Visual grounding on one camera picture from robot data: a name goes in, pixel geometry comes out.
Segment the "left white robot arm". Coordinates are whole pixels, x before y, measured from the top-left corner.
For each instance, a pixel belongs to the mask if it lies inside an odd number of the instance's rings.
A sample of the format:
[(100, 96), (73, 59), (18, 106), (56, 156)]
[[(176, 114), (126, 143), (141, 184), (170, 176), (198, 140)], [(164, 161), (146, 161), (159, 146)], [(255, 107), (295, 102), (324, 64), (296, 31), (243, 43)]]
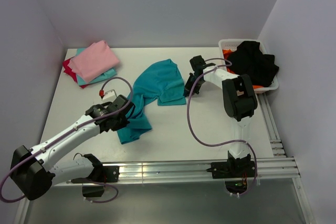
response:
[(85, 141), (108, 131), (117, 131), (129, 124), (128, 113), (134, 104), (123, 95), (113, 102), (91, 106), (74, 124), (53, 138), (31, 148), (14, 150), (10, 178), (28, 200), (44, 195), (52, 186), (68, 180), (103, 182), (103, 164), (93, 155), (61, 164), (59, 161)]

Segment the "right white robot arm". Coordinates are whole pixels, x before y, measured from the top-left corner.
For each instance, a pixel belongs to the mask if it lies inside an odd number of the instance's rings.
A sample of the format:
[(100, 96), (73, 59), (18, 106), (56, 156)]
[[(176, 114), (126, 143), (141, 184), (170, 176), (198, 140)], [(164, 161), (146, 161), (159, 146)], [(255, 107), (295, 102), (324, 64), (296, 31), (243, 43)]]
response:
[[(250, 122), (258, 107), (257, 98), (249, 75), (230, 73), (220, 66), (209, 63), (202, 56), (195, 56), (190, 60), (193, 72), (184, 87), (187, 101), (187, 123), (192, 136), (200, 144), (207, 147), (230, 145), (228, 150), (228, 173), (234, 177), (240, 176), (247, 166), (255, 164), (251, 156), (256, 154), (249, 144)], [(209, 82), (221, 88), (224, 109), (232, 120), (234, 139), (219, 143), (207, 144), (202, 142), (193, 131), (190, 120), (190, 103), (192, 95), (199, 94), (202, 84)]]

